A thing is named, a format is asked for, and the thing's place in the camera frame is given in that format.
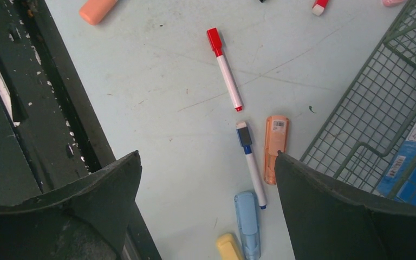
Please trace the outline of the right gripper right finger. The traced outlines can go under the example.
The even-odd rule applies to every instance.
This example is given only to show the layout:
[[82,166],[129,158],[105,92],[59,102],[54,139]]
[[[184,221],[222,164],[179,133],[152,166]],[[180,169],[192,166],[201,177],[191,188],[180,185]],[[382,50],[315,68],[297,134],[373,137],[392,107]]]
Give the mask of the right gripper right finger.
[[296,259],[416,259],[416,206],[279,153],[276,183]]

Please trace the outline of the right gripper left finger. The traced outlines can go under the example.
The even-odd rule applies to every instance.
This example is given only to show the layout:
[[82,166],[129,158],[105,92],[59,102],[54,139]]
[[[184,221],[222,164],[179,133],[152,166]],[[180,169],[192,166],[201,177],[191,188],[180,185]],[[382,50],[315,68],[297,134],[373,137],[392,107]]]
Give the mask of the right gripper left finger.
[[0,259],[160,259],[135,202],[138,151],[57,190],[0,206]]

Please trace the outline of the clear orange highlighter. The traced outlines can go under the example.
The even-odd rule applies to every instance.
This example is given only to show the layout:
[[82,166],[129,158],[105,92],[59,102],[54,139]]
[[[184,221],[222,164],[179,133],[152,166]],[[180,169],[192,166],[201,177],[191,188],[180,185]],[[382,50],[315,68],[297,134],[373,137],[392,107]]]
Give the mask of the clear orange highlighter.
[[88,24],[97,25],[117,2],[118,0],[87,0],[79,9],[79,15]]

